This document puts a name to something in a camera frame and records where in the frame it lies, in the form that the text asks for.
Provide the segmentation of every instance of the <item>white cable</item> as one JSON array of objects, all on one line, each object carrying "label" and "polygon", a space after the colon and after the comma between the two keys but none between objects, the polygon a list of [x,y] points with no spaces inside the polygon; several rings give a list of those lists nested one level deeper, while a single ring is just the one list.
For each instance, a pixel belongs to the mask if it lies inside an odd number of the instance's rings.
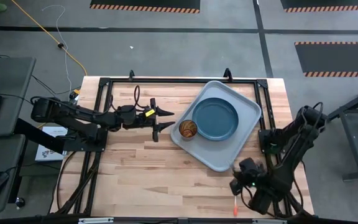
[{"label": "white cable", "polygon": [[[47,9],[47,8],[49,8],[49,7],[54,7],[54,6],[60,6],[60,7],[63,8],[63,12],[60,14],[60,16],[59,16],[59,17],[57,18],[57,20],[56,20],[56,30],[57,30],[57,32],[59,33],[59,36],[60,36],[61,40],[62,40],[63,43],[64,43],[64,46],[63,46],[63,47],[65,47],[66,50],[68,51],[68,45],[67,45],[67,43],[65,42],[65,39],[63,39],[62,34],[60,33],[59,27],[58,27],[58,25],[57,25],[58,22],[59,22],[59,19],[60,19],[61,16],[65,13],[66,8],[65,8],[64,6],[61,6],[61,5],[51,5],[51,6],[47,6],[47,7],[43,8],[43,9],[41,9],[41,11],[44,11],[45,9]],[[71,90],[71,80],[70,80],[70,76],[68,75],[68,68],[67,68],[67,52],[65,52],[65,65],[66,65],[67,80],[68,80],[68,82],[70,83],[70,88],[69,88],[69,90]],[[68,92],[68,101],[69,101],[69,100],[70,100],[70,91]]]}]

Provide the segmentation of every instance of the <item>black floor mat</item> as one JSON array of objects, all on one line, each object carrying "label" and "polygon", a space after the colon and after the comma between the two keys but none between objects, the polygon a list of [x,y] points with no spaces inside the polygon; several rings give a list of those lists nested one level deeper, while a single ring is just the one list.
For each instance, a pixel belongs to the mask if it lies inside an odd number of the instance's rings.
[{"label": "black floor mat", "polygon": [[358,10],[358,0],[281,0],[285,12]]},{"label": "black floor mat", "polygon": [[92,0],[91,9],[200,13],[200,0]]},{"label": "black floor mat", "polygon": [[358,42],[295,42],[306,77],[358,77]]}]

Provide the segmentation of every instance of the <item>black desk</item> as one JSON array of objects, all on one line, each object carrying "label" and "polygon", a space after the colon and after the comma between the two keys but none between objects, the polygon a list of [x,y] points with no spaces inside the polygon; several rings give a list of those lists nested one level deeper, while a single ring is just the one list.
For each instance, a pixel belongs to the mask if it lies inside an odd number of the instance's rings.
[{"label": "black desk", "polygon": [[[5,171],[21,163],[20,158],[23,153],[23,148],[25,148],[24,135],[17,134],[14,136],[0,137],[0,171]],[[20,168],[9,171],[10,178],[0,194],[0,212],[5,209],[7,202],[14,200],[17,195],[18,189],[13,186],[14,180],[17,181],[19,169]]]},{"label": "black desk", "polygon": [[[34,69],[35,58],[0,58],[0,93],[25,97]],[[0,136],[14,132],[23,100],[2,96],[0,108]]]}]

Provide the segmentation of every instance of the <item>small bowl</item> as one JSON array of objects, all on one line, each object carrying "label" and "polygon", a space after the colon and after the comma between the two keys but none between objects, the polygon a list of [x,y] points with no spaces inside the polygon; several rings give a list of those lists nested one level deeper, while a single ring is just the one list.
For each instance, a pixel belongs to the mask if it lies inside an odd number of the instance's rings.
[{"label": "small bowl", "polygon": [[192,120],[182,121],[179,125],[179,133],[183,140],[190,141],[197,134],[197,124]]}]

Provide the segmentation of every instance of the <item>orange striped edge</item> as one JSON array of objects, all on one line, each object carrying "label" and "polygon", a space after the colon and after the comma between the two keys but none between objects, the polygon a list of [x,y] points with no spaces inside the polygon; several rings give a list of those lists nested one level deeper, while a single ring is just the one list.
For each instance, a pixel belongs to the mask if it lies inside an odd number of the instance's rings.
[{"label": "orange striped edge", "polygon": [[149,11],[149,12],[179,12],[179,13],[200,13],[199,9],[187,8],[170,8],[170,7],[148,7],[148,6],[117,6],[117,5],[100,5],[92,4],[89,6],[91,9],[114,9],[114,10],[128,10],[128,11]]},{"label": "orange striped edge", "polygon": [[284,9],[285,12],[333,12],[353,10],[358,10],[358,6],[291,7]]},{"label": "orange striped edge", "polygon": [[358,77],[358,72],[304,72],[305,77]]},{"label": "orange striped edge", "polygon": [[353,45],[357,45],[358,44],[358,41],[334,41],[334,42],[330,42],[330,41],[317,41],[317,42],[314,42],[314,41],[296,41],[295,42],[295,45],[306,45],[306,44],[353,44]]}]

